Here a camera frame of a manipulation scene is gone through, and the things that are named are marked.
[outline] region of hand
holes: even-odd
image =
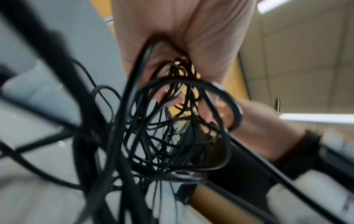
[[[125,73],[130,74],[145,41],[155,33],[164,33],[190,56],[202,79],[222,84],[239,51],[255,4],[256,0],[112,0]],[[160,62],[177,56],[168,46],[158,45],[141,84],[149,81]],[[154,98],[160,100],[166,90],[160,89]],[[180,95],[173,104],[183,100]],[[198,106],[200,116],[210,122],[212,116],[206,103],[201,101]]]
[[[243,110],[239,128],[231,134],[269,161],[275,161],[295,146],[305,134],[302,127],[278,118],[277,112],[259,102],[238,101]],[[233,122],[231,110],[218,107],[224,125]]]

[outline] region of skin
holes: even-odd
[[[190,57],[201,78],[222,84],[232,67],[248,29],[256,0],[112,0],[115,33],[123,66],[129,77],[142,45],[153,34],[166,34]],[[158,44],[144,71],[141,85],[157,67],[178,55],[166,44]],[[168,87],[154,96],[160,100]],[[184,100],[183,95],[172,103]],[[269,160],[291,148],[303,131],[285,124],[265,105],[240,102],[244,118],[233,135]],[[199,103],[200,116],[212,121],[205,102]],[[227,108],[218,107],[225,125],[232,121]]]

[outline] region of white object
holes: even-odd
[[[269,12],[291,0],[264,0],[257,4],[258,11],[262,14]]]
[[[354,114],[281,114],[279,118],[288,121],[354,124]]]
[[[354,195],[328,175],[310,170],[295,180],[295,185],[327,210],[354,223]],[[267,193],[267,204],[282,224],[331,223],[313,211],[282,185]]]

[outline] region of ceiling tile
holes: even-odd
[[[280,99],[280,112],[281,113],[327,113],[327,103],[290,103]]]
[[[255,41],[260,38],[261,38],[261,32],[260,32],[260,25],[259,25],[259,12],[256,8],[252,15],[251,23],[250,26],[248,27],[243,42]]]
[[[265,77],[266,68],[261,41],[243,43],[240,50],[246,79]]]
[[[265,37],[269,75],[336,62],[344,8]]]
[[[342,62],[354,61],[354,7],[351,10],[351,16],[348,25],[348,32],[344,42]]]
[[[354,66],[339,68],[332,102],[354,102]]]
[[[293,0],[268,13],[261,15],[265,34],[297,24],[347,0]]]
[[[334,70],[270,77],[272,101],[279,97],[285,104],[328,103]]]
[[[333,103],[330,112],[335,114],[354,114],[354,103]]]
[[[265,78],[247,80],[247,87],[250,92],[250,99],[262,102],[271,106],[267,80]]]

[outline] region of fluorescent light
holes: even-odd
[[[262,14],[269,12],[291,0],[263,0],[257,4],[258,11]]]
[[[288,121],[354,124],[354,114],[281,114],[279,117]]]

